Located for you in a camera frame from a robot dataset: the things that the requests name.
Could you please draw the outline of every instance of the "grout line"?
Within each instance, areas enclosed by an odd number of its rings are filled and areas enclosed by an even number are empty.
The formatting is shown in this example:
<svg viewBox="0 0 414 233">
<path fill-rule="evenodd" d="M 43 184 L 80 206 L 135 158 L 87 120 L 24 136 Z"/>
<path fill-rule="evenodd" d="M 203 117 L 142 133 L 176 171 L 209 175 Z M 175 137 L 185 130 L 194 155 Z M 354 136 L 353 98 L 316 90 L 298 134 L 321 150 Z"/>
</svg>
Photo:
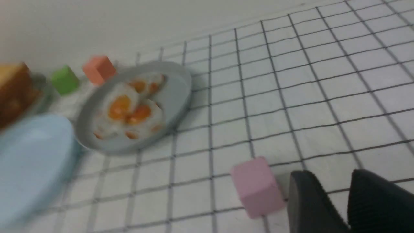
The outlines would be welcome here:
<svg viewBox="0 0 414 233">
<path fill-rule="evenodd" d="M 140 173 L 140 166 L 139 164 L 141 163 L 141 159 L 142 159 L 142 154 L 141 154 L 141 150 L 138 150 L 138 153 L 136 154 L 136 161 L 135 161 L 135 165 L 134 165 L 134 173 L 132 175 L 132 181 L 131 181 L 131 192 L 128 194 L 128 206 L 127 206 L 127 211 L 126 211 L 126 215 L 125 215 L 125 227 L 124 227 L 124 231 L 127 232 L 129 229 L 129 226 L 132 223 L 132 216 L 134 214 L 134 206 L 135 206 L 135 191 L 137 190 L 137 183 L 138 183 L 138 178 L 139 178 L 139 173 Z"/>
<path fill-rule="evenodd" d="M 280 89 L 280 83 L 279 83 L 279 80 L 278 80 L 278 78 L 277 78 L 277 74 L 276 74 L 276 70 L 275 70 L 275 68 L 274 68 L 274 63 L 273 63 L 273 60 L 271 59 L 272 54 L 271 54 L 271 52 L 270 52 L 269 44 L 267 43 L 267 36 L 266 36 L 266 33 L 265 33 L 265 27 L 263 26 L 263 21 L 260 21 L 260 23 L 261 23 L 261 25 L 262 25 L 263 35 L 264 35 L 264 37 L 265 37 L 266 47 L 267 47 L 267 51 L 268 51 L 268 54 L 269 54 L 270 63 L 271 63 L 271 65 L 272 65 L 273 74 L 274 74 L 274 79 L 276 80 L 276 85 L 277 85 L 277 88 L 278 88 L 278 89 Z M 303 167 L 304 169 L 306 169 L 306 164 L 305 164 L 305 163 L 304 163 L 304 161 L 303 161 L 302 151 L 301 151 L 301 148 L 300 148 L 300 146 L 299 146 L 299 143 L 298 143 L 298 140 L 297 140 L 297 138 L 296 138 L 296 135 L 295 135 L 295 133 L 293 132 L 292 121 L 291 121 L 291 119 L 290 119 L 290 117 L 289 117 L 289 113 L 288 113 L 288 111 L 287 111 L 287 109 L 286 109 L 286 102 L 285 102 L 285 100 L 284 100 L 284 98 L 283 98 L 283 93 L 282 93 L 282 90 L 279 90 L 279 96 L 280 96 L 280 100 L 281 100 L 281 102 L 282 102 L 282 106 L 283 106 L 283 108 L 284 108 L 284 112 L 285 112 L 286 120 L 287 120 L 287 123 L 288 123 L 288 125 L 289 125 L 289 129 L 290 129 L 290 131 L 291 131 L 291 135 L 292 135 L 293 141 L 294 141 L 294 143 L 295 143 L 296 151 L 297 151 L 297 153 L 298 153 L 299 158 L 301 159 L 301 164 L 302 164 L 302 167 Z"/>
<path fill-rule="evenodd" d="M 359 14 L 351 7 L 351 5 L 349 5 L 348 2 L 346 2 L 346 4 L 348 5 L 348 7 L 350 9 L 352 9 L 352 11 L 354 12 L 355 16 L 361 20 L 361 22 L 364 24 L 364 26 L 368 29 L 368 31 L 370 33 L 373 34 L 374 38 L 377 40 L 378 43 L 380 43 L 380 45 L 383 47 L 383 49 L 385 49 L 385 51 L 393 58 L 393 60 L 395 62 L 398 63 L 398 59 L 394 56 L 393 53 L 391 53 L 391 51 L 385 47 L 385 44 L 378 38 L 378 36 L 371 30 L 371 28 L 362 20 L 362 18 L 359 16 Z M 332 36 L 334 37 L 335 40 L 337 40 L 336 35 L 331 31 Z M 385 114 L 387 113 L 387 110 L 385 109 L 384 105 L 381 103 L 381 101 L 379 100 L 379 98 L 377 97 L 377 95 L 371 90 L 371 87 L 369 86 L 369 84 L 365 81 L 365 79 L 363 78 L 363 76 L 361 75 L 360 72 L 358 72 L 358 69 L 355 65 L 355 63 L 350 59 L 350 57 L 347 55 L 347 52 L 345 51 L 345 49 L 342 47 L 342 45 L 340 43 L 338 43 L 339 47 L 341 48 L 341 50 L 344 52 L 344 54 L 346 55 L 348 61 L 350 62 L 350 64 L 352 65 L 352 67 L 354 68 L 355 71 L 357 71 L 358 77 L 361 79 L 362 83 L 365 85 L 365 87 L 367 88 L 367 90 L 370 92 L 371 96 L 373 97 L 373 99 L 375 100 L 375 102 L 377 103 L 377 105 L 379 106 L 379 108 L 381 109 L 381 111 Z M 405 71 L 406 74 L 408 74 L 408 76 L 414 80 L 413 75 L 407 70 L 407 68 L 402 65 L 400 63 L 400 67 Z M 393 127 L 393 129 L 397 132 L 397 134 L 400 136 L 400 138 L 402 140 L 407 140 L 406 136 L 403 134 L 402 130 L 398 127 L 398 125 L 394 122 L 394 120 L 387 115 L 387 120 L 389 121 L 389 123 L 391 124 L 391 126 Z M 407 143 L 407 148 L 410 150 L 411 154 L 414 156 L 414 148 L 411 144 Z"/>
<path fill-rule="evenodd" d="M 317 7 L 316 7 L 315 9 L 316 9 L 316 11 L 319 13 L 319 15 L 322 17 L 322 14 L 320 13 L 319 9 L 318 9 Z M 326 27 L 328 27 L 328 28 L 329 28 L 329 25 L 328 25 L 328 23 L 325 21 L 325 19 L 324 19 L 324 18 L 322 18 L 322 20 L 323 20 L 323 22 L 325 23 Z M 307 62 L 308 62 L 308 63 L 310 63 L 311 61 L 310 61 L 310 59 L 309 59 L 308 53 L 307 53 L 307 52 L 306 52 L 306 50 L 303 48 L 302 40 L 301 40 L 301 39 L 300 39 L 300 37 L 298 36 L 298 32 L 297 32 L 297 30 L 296 30 L 295 26 L 293 26 L 293 30 L 295 31 L 295 34 L 296 34 L 296 36 L 297 36 L 297 38 L 298 38 L 298 41 L 299 41 L 299 44 L 300 44 L 301 48 L 303 49 L 303 53 L 304 53 L 304 55 L 305 55 L 305 57 L 306 57 Z M 327 105 L 328 105 L 328 107 L 329 107 L 329 110 L 330 110 L 330 112 L 331 112 L 331 114 L 332 114 L 332 116 L 333 116 L 333 118 L 334 118 L 334 120 L 335 120 L 335 123 L 337 123 L 337 124 L 338 124 L 338 128 L 339 128 L 339 130 L 341 131 L 342 137 L 344 138 L 345 143 L 347 144 L 348 149 L 349 149 L 349 150 L 354 150 L 354 148 L 353 148 L 353 146 L 352 146 L 352 144 L 351 144 L 351 142 L 350 142 L 350 140 L 349 140 L 349 138 L 348 138 L 347 134 L 345 133 L 344 128 L 342 127 L 342 125 L 341 125 L 341 124 L 339 124 L 339 119 L 338 119 L 338 116 L 337 116 L 337 114 L 336 114 L 335 110 L 333 109 L 332 104 L 328 101 L 328 97 L 327 97 L 327 95 L 326 95 L 326 92 L 325 92 L 325 90 L 323 89 L 323 86 L 322 86 L 322 84 L 321 84 L 321 83 L 320 83 L 320 81 L 319 81 L 318 75 L 316 74 L 315 69 L 313 68 L 313 65 L 309 65 L 309 67 L 310 67 L 310 69 L 312 70 L 312 74 L 313 74 L 313 76 L 314 76 L 314 77 L 315 77 L 315 79 L 317 80 L 317 84 L 318 84 L 318 86 L 319 86 L 319 89 L 320 89 L 320 91 L 321 91 L 321 93 L 322 93 L 322 95 L 323 95 L 323 98 L 325 99 L 325 101 L 326 101 L 326 103 L 327 103 Z M 352 153 L 352 156 L 354 157 L 354 160 L 355 160 L 355 162 L 356 162 L 356 164 L 357 164 L 358 168 L 360 168 L 360 169 L 361 169 L 361 168 L 363 168 L 362 163 L 361 163 L 360 159 L 358 158 L 357 154 L 356 154 L 356 153 Z"/>
<path fill-rule="evenodd" d="M 216 192 L 214 187 L 214 157 L 213 157 L 213 129 L 212 129 L 212 92 L 211 92 L 211 35 L 209 35 L 209 59 L 208 59 L 208 134 L 209 134 L 209 174 L 210 174 L 210 208 L 213 211 L 212 215 L 212 232 L 217 233 L 217 216 L 216 212 Z"/>
</svg>

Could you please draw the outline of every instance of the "white tile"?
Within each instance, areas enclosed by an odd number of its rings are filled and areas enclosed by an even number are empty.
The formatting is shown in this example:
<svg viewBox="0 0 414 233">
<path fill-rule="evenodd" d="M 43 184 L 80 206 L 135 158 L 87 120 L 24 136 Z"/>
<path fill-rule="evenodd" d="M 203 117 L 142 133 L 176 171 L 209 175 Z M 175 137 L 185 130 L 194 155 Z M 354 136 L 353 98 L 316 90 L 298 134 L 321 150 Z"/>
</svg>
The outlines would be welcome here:
<svg viewBox="0 0 414 233">
<path fill-rule="evenodd" d="M 174 182 L 184 182 L 209 176 L 209 153 L 177 157 Z"/>
<path fill-rule="evenodd" d="M 287 208 L 267 216 L 269 230 L 271 233 L 289 233 L 289 219 L 287 216 Z"/>
<path fill-rule="evenodd" d="M 120 167 L 133 165 L 137 162 L 137 154 L 128 154 L 123 156 L 112 156 L 109 161 L 109 167 Z"/>
<path fill-rule="evenodd" d="M 297 38 L 292 38 L 269 44 L 269 49 L 272 56 L 277 56 L 283 53 L 300 50 L 301 45 L 299 44 L 299 40 Z"/>
<path fill-rule="evenodd" d="M 347 54 L 362 52 L 370 49 L 378 49 L 382 46 L 371 35 L 358 37 L 354 39 L 348 39 L 341 41 L 342 47 L 344 47 Z"/>
<path fill-rule="evenodd" d="M 210 181 L 174 187 L 173 218 L 211 211 Z"/>
<path fill-rule="evenodd" d="M 414 124 L 412 123 L 412 120 L 414 119 L 413 117 L 414 111 L 401 112 L 391 115 L 391 118 L 408 139 L 414 139 Z"/>
<path fill-rule="evenodd" d="M 141 161 L 148 161 L 152 159 L 158 159 L 158 158 L 165 158 L 172 156 L 171 150 L 172 150 L 172 136 L 165 136 L 152 144 L 151 146 L 148 146 L 141 150 Z"/>
<path fill-rule="evenodd" d="M 299 160 L 292 134 L 286 133 L 253 141 L 256 156 L 264 156 L 269 164 Z"/>
<path fill-rule="evenodd" d="M 167 217 L 168 190 L 148 192 L 135 196 L 132 224 L 163 221 Z"/>
<path fill-rule="evenodd" d="M 174 221 L 171 224 L 172 233 L 211 233 L 212 217 L 203 216 L 199 218 L 191 218 L 183 221 Z"/>
<path fill-rule="evenodd" d="M 222 55 L 222 54 L 233 53 L 233 52 L 235 53 L 236 50 L 237 50 L 236 42 L 231 41 L 231 42 L 227 42 L 224 44 L 215 45 L 211 47 L 211 56 L 215 57 L 215 56 Z"/>
<path fill-rule="evenodd" d="M 208 90 L 201 90 L 193 93 L 191 107 L 200 107 L 208 104 Z"/>
<path fill-rule="evenodd" d="M 375 94 L 388 112 L 414 107 L 413 84 L 377 91 Z"/>
<path fill-rule="evenodd" d="M 138 173 L 137 190 L 168 185 L 170 160 L 141 165 Z"/>
<path fill-rule="evenodd" d="M 208 62 L 209 61 L 199 61 L 196 63 L 185 64 L 185 67 L 189 70 L 192 75 L 207 73 L 208 69 Z"/>
<path fill-rule="evenodd" d="M 296 34 L 293 27 L 285 27 L 278 30 L 266 32 L 266 39 L 268 43 L 281 42 L 286 39 L 295 38 Z"/>
<path fill-rule="evenodd" d="M 356 36 L 368 35 L 370 32 L 362 23 L 351 24 L 342 27 L 336 27 L 332 29 L 338 40 L 345 40 Z"/>
<path fill-rule="evenodd" d="M 286 107 L 324 100 L 322 92 L 316 83 L 307 83 L 287 88 L 282 93 Z"/>
<path fill-rule="evenodd" d="M 335 123 L 328 105 L 324 102 L 289 108 L 287 111 L 289 113 L 289 118 L 292 121 L 293 129 Z"/>
<path fill-rule="evenodd" d="M 312 64 L 319 79 L 355 72 L 346 58 L 335 58 Z"/>
<path fill-rule="evenodd" d="M 94 231 L 104 231 L 125 226 L 128 198 L 101 202 L 98 205 Z"/>
<path fill-rule="evenodd" d="M 368 24 L 368 27 L 370 27 L 373 32 L 379 32 L 405 25 L 404 21 L 402 21 L 397 15 L 368 20 L 366 21 L 366 24 Z"/>
<path fill-rule="evenodd" d="M 237 65 L 237 54 L 231 53 L 220 57 L 211 59 L 211 70 L 218 70 L 221 68 Z"/>
<path fill-rule="evenodd" d="M 414 11 L 404 12 L 401 15 L 411 24 L 414 23 Z"/>
<path fill-rule="evenodd" d="M 381 4 L 381 0 L 350 0 L 348 3 L 355 10 Z"/>
<path fill-rule="evenodd" d="M 214 179 L 214 191 L 216 209 L 221 210 L 242 206 L 231 176 Z"/>
<path fill-rule="evenodd" d="M 344 123 L 342 127 L 356 150 L 401 140 L 385 116 Z"/>
<path fill-rule="evenodd" d="M 308 22 L 303 22 L 295 25 L 298 35 L 303 35 L 312 32 L 318 32 L 328 29 L 322 19 L 316 19 Z"/>
<path fill-rule="evenodd" d="M 86 232 L 88 227 L 91 205 L 76 209 L 68 209 L 62 224 L 62 233 Z"/>
<path fill-rule="evenodd" d="M 303 66 L 308 63 L 306 60 L 305 54 L 303 51 L 297 51 L 292 53 L 287 53 L 283 55 L 279 55 L 272 58 L 274 69 L 276 71 L 296 67 L 296 66 Z"/>
<path fill-rule="evenodd" d="M 212 123 L 228 121 L 244 116 L 243 100 L 233 100 L 211 107 Z"/>
<path fill-rule="evenodd" d="M 183 55 L 172 56 L 168 58 L 163 58 L 163 61 L 172 61 L 179 65 L 183 63 Z"/>
<path fill-rule="evenodd" d="M 178 130 L 191 129 L 197 126 L 208 126 L 208 107 L 188 111 L 178 126 Z"/>
<path fill-rule="evenodd" d="M 264 231 L 263 220 L 261 218 L 250 219 L 243 209 L 217 214 L 218 233 L 251 233 Z"/>
<path fill-rule="evenodd" d="M 349 56 L 358 70 L 393 64 L 393 58 L 385 49 L 377 49 Z"/>
<path fill-rule="evenodd" d="M 260 23 L 251 24 L 248 26 L 238 27 L 237 29 L 237 37 L 241 38 L 244 36 L 248 36 L 251 34 L 260 33 L 263 31 L 262 25 Z"/>
<path fill-rule="evenodd" d="M 386 46 L 414 41 L 414 31 L 409 26 L 379 32 L 376 35 Z"/>
<path fill-rule="evenodd" d="M 198 48 L 204 48 L 204 47 L 208 47 L 209 45 L 209 38 L 208 36 L 200 38 L 200 39 L 196 39 L 196 40 L 192 40 L 187 42 L 187 51 L 191 51 L 193 49 L 198 49 Z"/>
<path fill-rule="evenodd" d="M 392 15 L 392 11 L 385 4 L 357 10 L 356 13 L 362 18 L 362 20 Z"/>
<path fill-rule="evenodd" d="M 105 155 L 99 152 L 91 151 L 82 156 L 79 165 L 79 175 L 93 174 L 103 170 Z"/>
<path fill-rule="evenodd" d="M 124 169 L 116 172 L 107 172 L 103 180 L 100 197 L 111 197 L 119 194 L 130 193 L 134 168 Z"/>
<path fill-rule="evenodd" d="M 208 59 L 209 49 L 200 49 L 196 51 L 190 51 L 185 54 L 185 63 L 191 63 L 195 61 Z"/>
<path fill-rule="evenodd" d="M 349 191 L 329 194 L 329 199 L 345 222 L 348 222 L 348 196 Z"/>
<path fill-rule="evenodd" d="M 409 0 L 394 1 L 389 4 L 397 12 L 414 9 L 414 4 Z"/>
<path fill-rule="evenodd" d="M 330 15 L 336 15 L 344 12 L 348 12 L 351 9 L 348 7 L 348 5 L 344 2 L 323 6 L 318 8 L 320 10 L 320 13 L 324 16 L 330 16 Z"/>
<path fill-rule="evenodd" d="M 338 126 L 327 126 L 295 132 L 304 158 L 349 151 Z"/>
<path fill-rule="evenodd" d="M 236 39 L 234 36 L 234 30 L 228 30 L 211 36 L 211 44 L 215 45 L 225 41 L 231 41 Z"/>
<path fill-rule="evenodd" d="M 193 76 L 193 90 L 199 90 L 208 87 L 208 74 Z"/>
<path fill-rule="evenodd" d="M 246 96 L 277 89 L 274 74 L 243 80 L 243 86 Z"/>
<path fill-rule="evenodd" d="M 289 125 L 283 110 L 251 116 L 249 117 L 249 125 L 252 138 L 261 138 L 289 131 Z"/>
<path fill-rule="evenodd" d="M 289 197 L 290 173 L 293 171 L 302 171 L 303 166 L 301 162 L 289 163 L 284 165 L 277 165 L 270 168 L 276 178 L 279 189 L 283 197 Z"/>
<path fill-rule="evenodd" d="M 363 71 L 361 75 L 373 90 L 412 81 L 399 65 Z"/>
<path fill-rule="evenodd" d="M 28 224 L 27 233 L 53 233 L 58 213 L 42 214 L 34 217 Z"/>
<path fill-rule="evenodd" d="M 213 87 L 211 89 L 211 103 L 217 103 L 224 100 L 232 100 L 242 97 L 241 85 L 239 82 L 230 83 L 223 86 Z"/>
<path fill-rule="evenodd" d="M 247 114 L 254 115 L 270 112 L 283 107 L 279 91 L 272 91 L 246 98 Z"/>
<path fill-rule="evenodd" d="M 241 75 L 243 78 L 249 78 L 257 75 L 268 74 L 273 72 L 270 59 L 252 62 L 241 66 Z"/>
<path fill-rule="evenodd" d="M 330 101 L 339 121 L 382 114 L 374 98 L 367 93 Z"/>
<path fill-rule="evenodd" d="M 320 15 L 316 9 L 310 9 L 290 14 L 290 17 L 292 19 L 292 22 L 294 24 L 297 24 L 306 20 L 319 19 Z"/>
<path fill-rule="evenodd" d="M 270 19 L 270 20 L 263 20 L 263 27 L 266 31 L 274 30 L 281 27 L 287 27 L 290 26 L 290 20 L 289 17 L 283 16 L 281 18 L 276 19 Z"/>
<path fill-rule="evenodd" d="M 166 225 L 150 226 L 145 228 L 138 228 L 128 230 L 128 233 L 165 233 Z"/>
<path fill-rule="evenodd" d="M 389 48 L 392 54 L 397 57 L 400 62 L 410 61 L 414 59 L 414 42 L 392 46 Z"/>
<path fill-rule="evenodd" d="M 218 85 L 239 80 L 240 73 L 238 67 L 211 72 L 211 85 Z"/>
<path fill-rule="evenodd" d="M 357 154 L 365 169 L 387 180 L 414 177 L 414 157 L 407 144 L 364 150 Z"/>
<path fill-rule="evenodd" d="M 240 141 L 246 141 L 246 121 L 245 119 L 219 124 L 212 127 L 213 146 L 222 146 Z"/>
<path fill-rule="evenodd" d="M 247 49 L 253 46 L 266 44 L 263 33 L 238 39 L 238 49 Z"/>
<path fill-rule="evenodd" d="M 357 74 L 322 80 L 328 99 L 367 91 Z"/>
<path fill-rule="evenodd" d="M 358 17 L 353 12 L 329 16 L 326 17 L 325 20 L 330 28 L 359 22 Z"/>
<path fill-rule="evenodd" d="M 208 128 L 191 130 L 177 135 L 177 154 L 208 148 Z"/>
<path fill-rule="evenodd" d="M 213 150 L 213 170 L 215 175 L 228 174 L 230 169 L 251 159 L 248 143 Z"/>
<path fill-rule="evenodd" d="M 255 47 L 248 50 L 240 51 L 240 63 L 246 63 L 251 61 L 256 61 L 262 58 L 269 57 L 269 51 L 267 51 L 267 46 L 262 45 L 260 47 Z"/>
<path fill-rule="evenodd" d="M 184 43 L 181 43 L 179 45 L 164 48 L 162 55 L 163 57 L 166 57 L 166 56 L 171 56 L 171 55 L 175 55 L 175 54 L 183 53 L 183 52 L 184 52 Z"/>
<path fill-rule="evenodd" d="M 335 42 L 335 39 L 329 30 L 300 36 L 299 38 L 305 48 Z"/>
<path fill-rule="evenodd" d="M 414 181 L 401 182 L 397 183 L 396 185 L 414 194 Z"/>
<path fill-rule="evenodd" d="M 306 160 L 305 164 L 327 192 L 349 188 L 352 171 L 357 169 L 352 154 L 312 158 Z"/>
<path fill-rule="evenodd" d="M 80 201 L 92 200 L 99 176 L 87 179 L 76 179 L 69 185 L 69 194 L 66 204 L 73 204 Z"/>
<path fill-rule="evenodd" d="M 312 63 L 344 55 L 337 43 L 308 48 L 306 53 Z"/>
<path fill-rule="evenodd" d="M 280 87 L 290 87 L 293 85 L 315 81 L 310 66 L 300 66 L 293 69 L 276 72 Z"/>
</svg>

